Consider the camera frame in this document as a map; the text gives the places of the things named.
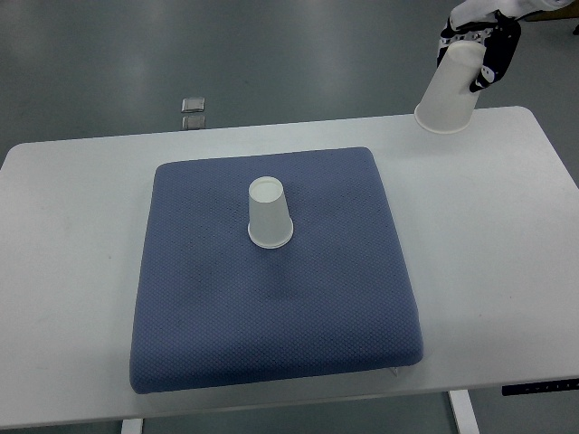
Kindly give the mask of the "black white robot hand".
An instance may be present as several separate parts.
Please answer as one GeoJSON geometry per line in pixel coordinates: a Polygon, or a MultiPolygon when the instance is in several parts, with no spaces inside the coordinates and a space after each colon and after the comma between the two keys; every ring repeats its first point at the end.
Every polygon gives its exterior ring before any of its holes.
{"type": "Polygon", "coordinates": [[[437,62],[453,42],[477,42],[485,48],[480,72],[470,84],[476,93],[501,80],[521,36],[519,21],[533,7],[530,1],[464,1],[455,6],[441,31],[437,62]]]}

